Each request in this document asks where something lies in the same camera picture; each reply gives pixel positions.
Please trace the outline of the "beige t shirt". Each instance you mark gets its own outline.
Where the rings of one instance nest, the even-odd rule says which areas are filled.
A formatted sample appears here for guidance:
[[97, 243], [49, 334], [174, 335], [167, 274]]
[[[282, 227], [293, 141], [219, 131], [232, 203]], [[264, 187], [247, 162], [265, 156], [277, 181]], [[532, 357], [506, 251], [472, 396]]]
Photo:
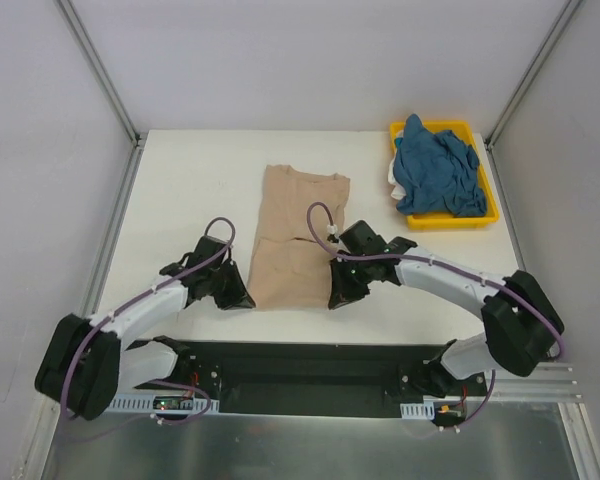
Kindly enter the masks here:
[[327, 240], [327, 225], [343, 228], [350, 179], [340, 174], [317, 175], [289, 165], [265, 169], [262, 201], [256, 227], [247, 290], [260, 310], [325, 309], [331, 291], [330, 255], [316, 243], [316, 233]]

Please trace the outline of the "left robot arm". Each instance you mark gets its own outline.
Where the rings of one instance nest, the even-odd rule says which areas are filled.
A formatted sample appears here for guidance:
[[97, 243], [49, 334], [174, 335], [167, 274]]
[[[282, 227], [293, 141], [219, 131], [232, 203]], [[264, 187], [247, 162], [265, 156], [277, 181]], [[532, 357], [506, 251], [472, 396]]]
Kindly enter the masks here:
[[167, 336], [135, 341], [158, 323], [210, 297], [220, 310], [252, 309], [228, 242], [202, 236], [193, 251], [163, 267], [154, 283], [117, 309], [57, 324], [34, 380], [40, 394], [93, 420], [115, 395], [154, 380], [179, 389], [199, 378], [192, 350]]

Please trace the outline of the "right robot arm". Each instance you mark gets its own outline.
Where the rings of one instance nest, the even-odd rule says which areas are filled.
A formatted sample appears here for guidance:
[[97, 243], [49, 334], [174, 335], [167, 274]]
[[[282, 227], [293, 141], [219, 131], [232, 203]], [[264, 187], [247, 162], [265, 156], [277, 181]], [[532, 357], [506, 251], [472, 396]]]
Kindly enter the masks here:
[[535, 277], [479, 272], [439, 257], [404, 237], [385, 241], [364, 221], [344, 232], [327, 228], [337, 248], [330, 262], [329, 309], [364, 299], [373, 282], [389, 282], [430, 293], [476, 316], [482, 333], [451, 340], [408, 373], [413, 389], [437, 398], [453, 394], [466, 379], [503, 369], [528, 377], [548, 359], [564, 324]]

